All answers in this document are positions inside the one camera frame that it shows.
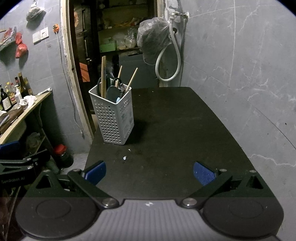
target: red bottle cap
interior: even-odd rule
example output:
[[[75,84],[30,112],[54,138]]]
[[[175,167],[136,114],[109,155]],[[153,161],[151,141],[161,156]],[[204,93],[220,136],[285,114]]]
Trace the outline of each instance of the red bottle cap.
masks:
[[[59,144],[54,148],[54,152],[56,155],[60,155],[64,153],[67,150],[67,147],[64,146],[63,144]]]

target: white plastic basket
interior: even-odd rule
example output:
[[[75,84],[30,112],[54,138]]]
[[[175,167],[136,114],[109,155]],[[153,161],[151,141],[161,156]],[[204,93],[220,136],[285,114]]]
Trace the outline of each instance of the white plastic basket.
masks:
[[[104,141],[124,145],[134,126],[131,87],[116,104],[98,96],[96,86],[89,93]]]

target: flexible hose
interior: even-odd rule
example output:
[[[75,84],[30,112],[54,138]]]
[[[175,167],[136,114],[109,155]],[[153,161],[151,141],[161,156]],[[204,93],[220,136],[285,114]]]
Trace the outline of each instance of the flexible hose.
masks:
[[[156,73],[156,76],[159,80],[162,80],[162,81],[171,81],[173,78],[175,78],[177,76],[177,74],[179,73],[180,71],[180,67],[181,67],[181,56],[180,56],[180,52],[179,52],[179,49],[178,49],[178,45],[177,45],[177,42],[175,40],[175,35],[174,35],[174,31],[173,31],[173,23],[170,23],[170,36],[172,38],[172,42],[174,44],[174,47],[175,47],[175,50],[176,50],[176,53],[177,53],[177,59],[178,59],[178,66],[177,66],[177,70],[176,72],[174,73],[174,75],[171,77],[171,78],[168,78],[168,79],[163,79],[160,77],[159,75],[159,72],[158,72],[158,67],[159,67],[159,62],[161,60],[161,57],[164,53],[164,51],[166,50],[167,47],[165,47],[159,54],[158,58],[157,58],[157,61],[156,61],[156,65],[155,65],[155,73]]]

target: silver bolt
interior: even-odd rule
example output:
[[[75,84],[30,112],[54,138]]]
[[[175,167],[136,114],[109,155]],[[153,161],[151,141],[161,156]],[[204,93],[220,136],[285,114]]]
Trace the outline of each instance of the silver bolt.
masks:
[[[114,198],[108,197],[102,201],[102,204],[107,207],[113,207],[117,204],[117,201]]]
[[[188,206],[188,207],[194,206],[197,204],[197,201],[191,197],[185,198],[182,202],[185,206]]]

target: gray ribbed panel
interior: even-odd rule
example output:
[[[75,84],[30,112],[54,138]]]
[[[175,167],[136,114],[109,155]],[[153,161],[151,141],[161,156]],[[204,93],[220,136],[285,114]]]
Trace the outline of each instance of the gray ribbed panel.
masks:
[[[174,200],[126,200],[105,210],[86,232],[67,241],[236,241],[212,230],[195,210]],[[264,241],[275,241],[275,238]]]

